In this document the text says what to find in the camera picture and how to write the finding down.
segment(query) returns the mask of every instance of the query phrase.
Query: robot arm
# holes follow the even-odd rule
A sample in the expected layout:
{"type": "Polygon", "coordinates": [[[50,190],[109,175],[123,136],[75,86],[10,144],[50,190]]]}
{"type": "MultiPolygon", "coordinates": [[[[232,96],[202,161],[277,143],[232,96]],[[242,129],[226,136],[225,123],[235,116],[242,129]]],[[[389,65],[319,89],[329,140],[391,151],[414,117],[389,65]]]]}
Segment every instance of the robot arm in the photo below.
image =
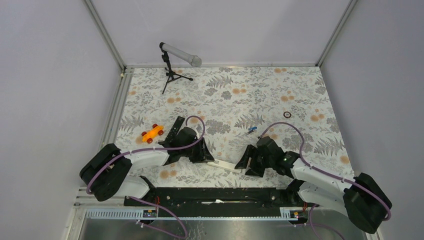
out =
{"type": "MultiPolygon", "coordinates": [[[[193,143],[196,139],[196,132],[191,128],[185,127],[178,134],[175,134],[174,138],[160,142],[160,144],[166,148],[175,148],[186,146],[193,143]]],[[[272,168],[280,175],[293,179],[287,188],[290,190],[287,192],[290,192],[290,194],[295,193],[297,195],[294,197],[295,199],[300,198],[300,201],[319,204],[340,212],[347,216],[359,229],[367,233],[375,233],[385,219],[387,211],[384,206],[355,185],[335,180],[314,170],[311,166],[305,165],[301,161],[299,154],[291,151],[284,152],[269,137],[259,139],[256,145],[257,148],[252,145],[247,147],[242,159],[236,165],[236,169],[248,168],[246,175],[263,177],[265,169],[272,168]]],[[[86,184],[89,184],[102,167],[112,158],[121,154],[120,151],[113,143],[106,145],[81,170],[79,176],[86,184]]],[[[214,160],[203,138],[196,145],[182,150],[156,150],[129,154],[118,158],[113,165],[101,172],[92,183],[90,190],[100,202],[112,196],[134,196],[141,199],[154,187],[148,180],[144,180],[141,177],[128,176],[128,173],[132,170],[149,166],[168,165],[177,162],[180,157],[188,157],[192,163],[214,160]]],[[[328,169],[325,171],[339,175],[339,173],[328,169]]],[[[361,185],[382,199],[389,208],[392,207],[392,203],[369,175],[361,173],[358,177],[345,176],[344,179],[361,185]]],[[[274,202],[276,204],[275,196],[277,195],[275,193],[272,196],[265,195],[263,198],[264,203],[272,204],[274,202]]],[[[210,199],[218,200],[222,199],[222,197],[218,195],[210,199]]],[[[297,200],[290,201],[287,197],[281,197],[278,201],[280,204],[289,205],[297,200]]]]}
{"type": "Polygon", "coordinates": [[[259,139],[256,145],[257,149],[248,146],[250,150],[246,149],[244,156],[237,164],[241,166],[239,169],[245,168],[246,160],[250,159],[246,175],[263,177],[265,169],[272,168],[280,175],[294,179],[291,183],[292,188],[304,202],[333,209],[347,216],[353,224],[367,233],[375,233],[388,213],[374,197],[348,182],[351,181],[366,188],[389,208],[392,207],[392,203],[374,179],[365,173],[361,173],[358,177],[342,176],[341,173],[320,167],[324,172],[340,176],[347,182],[336,180],[313,169],[312,165],[307,166],[300,159],[299,154],[291,151],[284,152],[268,136],[259,139]]]}

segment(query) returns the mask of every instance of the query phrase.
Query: orange flower pattern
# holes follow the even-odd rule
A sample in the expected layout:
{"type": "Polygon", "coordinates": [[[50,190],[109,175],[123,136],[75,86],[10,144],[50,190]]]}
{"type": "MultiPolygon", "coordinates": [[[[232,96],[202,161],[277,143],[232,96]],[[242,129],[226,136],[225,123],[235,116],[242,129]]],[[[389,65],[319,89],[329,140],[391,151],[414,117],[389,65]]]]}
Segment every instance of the orange flower pattern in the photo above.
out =
{"type": "MultiPolygon", "coordinates": [[[[115,141],[123,151],[151,147],[166,138],[178,116],[196,115],[206,124],[205,141],[211,154],[235,164],[267,126],[284,121],[303,133],[306,160],[353,175],[318,67],[189,67],[174,71],[194,81],[172,82],[162,95],[167,79],[163,68],[134,69],[115,141]],[[282,116],[285,111],[291,113],[291,118],[282,116]],[[165,134],[157,136],[152,144],[142,142],[141,133],[153,124],[163,125],[165,134]],[[248,128],[255,126],[257,130],[246,135],[248,128]]],[[[188,126],[202,132],[197,118],[191,118],[188,126]]],[[[284,151],[299,152],[301,138],[287,126],[276,125],[266,136],[284,151]]],[[[192,164],[185,157],[170,165],[129,174],[143,175],[156,187],[286,187],[291,182],[273,170],[266,170],[264,177],[258,178],[192,164]]]]}

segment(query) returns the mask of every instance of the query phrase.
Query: metal floor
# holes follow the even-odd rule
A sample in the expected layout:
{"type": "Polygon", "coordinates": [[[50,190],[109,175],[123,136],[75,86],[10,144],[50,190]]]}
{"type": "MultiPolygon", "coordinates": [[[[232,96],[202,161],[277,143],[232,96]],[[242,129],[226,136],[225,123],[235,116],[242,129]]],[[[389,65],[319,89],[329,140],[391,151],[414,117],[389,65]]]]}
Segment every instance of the metal floor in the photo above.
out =
{"type": "MultiPolygon", "coordinates": [[[[346,240],[366,240],[365,233],[347,217],[332,210],[315,209],[314,223],[325,224],[338,230],[346,240]]],[[[288,221],[271,220],[184,220],[188,240],[314,240],[310,226],[293,227],[288,221]]],[[[86,218],[80,240],[173,240],[177,239],[150,228],[141,228],[135,220],[86,218]]],[[[153,226],[177,235],[184,235],[175,220],[156,220],[153,226]]],[[[316,227],[323,240],[341,239],[336,233],[316,227]]]]}

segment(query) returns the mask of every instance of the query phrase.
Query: black base frame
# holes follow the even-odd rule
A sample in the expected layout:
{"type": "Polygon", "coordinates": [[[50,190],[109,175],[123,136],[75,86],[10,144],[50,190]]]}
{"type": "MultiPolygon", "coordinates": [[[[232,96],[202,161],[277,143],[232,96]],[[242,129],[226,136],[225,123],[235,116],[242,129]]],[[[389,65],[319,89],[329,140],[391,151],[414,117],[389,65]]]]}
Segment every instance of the black base frame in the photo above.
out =
{"type": "MultiPolygon", "coordinates": [[[[304,201],[296,192],[295,183],[290,184],[286,189],[276,189],[275,187],[155,187],[144,176],[141,178],[149,186],[148,193],[142,199],[150,203],[159,201],[161,206],[171,210],[179,217],[280,217],[280,207],[302,208],[304,206],[304,201]],[[225,203],[213,203],[216,200],[225,203]]],[[[123,205],[128,207],[144,206],[131,198],[126,198],[123,205]]],[[[171,215],[166,211],[159,211],[158,217],[171,217],[171,215]]]]}

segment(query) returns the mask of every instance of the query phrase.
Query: aluminum frame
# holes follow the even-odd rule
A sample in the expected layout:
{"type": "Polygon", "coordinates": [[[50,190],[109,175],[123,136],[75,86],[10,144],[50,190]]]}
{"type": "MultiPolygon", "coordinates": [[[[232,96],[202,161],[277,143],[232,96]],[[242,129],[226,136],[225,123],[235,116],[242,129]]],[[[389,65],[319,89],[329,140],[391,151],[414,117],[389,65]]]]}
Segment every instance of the aluminum frame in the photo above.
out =
{"type": "MultiPolygon", "coordinates": [[[[163,64],[138,64],[138,65],[128,65],[129,68],[165,68],[167,65],[163,64]]],[[[187,64],[172,64],[173,68],[194,68],[187,64]]],[[[219,63],[206,63],[202,64],[201,68],[251,68],[251,67],[316,67],[315,63],[236,63],[236,64],[219,64],[219,63]]]]}
{"type": "Polygon", "coordinates": [[[333,33],[331,34],[330,39],[328,40],[327,44],[325,45],[324,51],[321,53],[321,56],[319,57],[318,61],[316,62],[316,66],[320,67],[324,64],[324,61],[326,60],[327,55],[329,54],[330,50],[332,49],[334,42],[337,40],[337,37],[339,36],[340,32],[342,31],[343,27],[345,26],[346,21],[348,20],[349,16],[351,15],[352,11],[354,10],[356,4],[359,0],[350,0],[349,4],[347,5],[346,9],[343,12],[343,15],[341,16],[340,20],[337,23],[337,26],[335,27],[333,33]]]}
{"type": "MultiPolygon", "coordinates": [[[[128,65],[126,66],[122,57],[119,54],[115,44],[113,43],[111,36],[109,35],[106,27],[104,26],[92,0],[83,0],[85,3],[90,15],[93,17],[93,21],[96,24],[100,34],[102,35],[107,47],[111,51],[113,58],[115,59],[118,66],[122,71],[125,71],[119,77],[119,84],[117,85],[115,95],[113,97],[112,105],[109,109],[107,124],[105,126],[103,136],[101,138],[101,143],[99,148],[101,149],[105,144],[114,143],[119,125],[121,122],[122,113],[124,111],[125,102],[127,99],[129,87],[134,73],[134,68],[161,68],[165,67],[165,64],[146,64],[146,65],[128,65]]],[[[319,57],[316,63],[241,63],[241,64],[203,64],[202,67],[321,67],[325,62],[325,59],[334,45],[337,37],[339,36],[341,30],[345,26],[345,23],[349,16],[351,15],[355,5],[358,0],[351,0],[346,7],[342,17],[340,18],[336,28],[334,29],[328,43],[326,44],[321,56],[319,57]]],[[[175,68],[186,68],[189,67],[187,64],[174,64],[175,68]]],[[[132,208],[124,207],[124,198],[123,197],[112,197],[104,202],[98,202],[96,198],[92,195],[86,194],[86,186],[80,187],[78,195],[75,200],[74,207],[71,210],[70,218],[68,221],[68,226],[64,233],[64,239],[66,240],[78,240],[83,228],[84,220],[87,216],[87,210],[91,208],[111,208],[111,209],[122,209],[122,208],[132,208]]],[[[366,234],[368,240],[383,240],[380,229],[375,234],[366,234]]]]}
{"type": "Polygon", "coordinates": [[[122,113],[124,111],[125,102],[127,100],[128,91],[133,78],[134,68],[127,67],[123,77],[117,86],[115,95],[113,97],[113,103],[109,110],[108,121],[103,131],[103,135],[100,141],[99,149],[103,148],[106,144],[115,142],[120,127],[122,113]]]}
{"type": "Polygon", "coordinates": [[[102,22],[102,19],[99,16],[99,13],[97,12],[92,0],[83,0],[85,3],[85,6],[87,7],[88,12],[90,13],[91,17],[94,20],[95,25],[97,26],[97,29],[99,30],[101,36],[103,37],[104,42],[106,43],[107,47],[109,48],[110,52],[113,55],[113,58],[115,59],[116,63],[120,67],[122,71],[125,70],[125,63],[122,59],[121,55],[119,54],[119,51],[117,47],[115,46],[114,42],[112,41],[111,36],[109,35],[108,31],[106,30],[105,25],[102,22]]]}

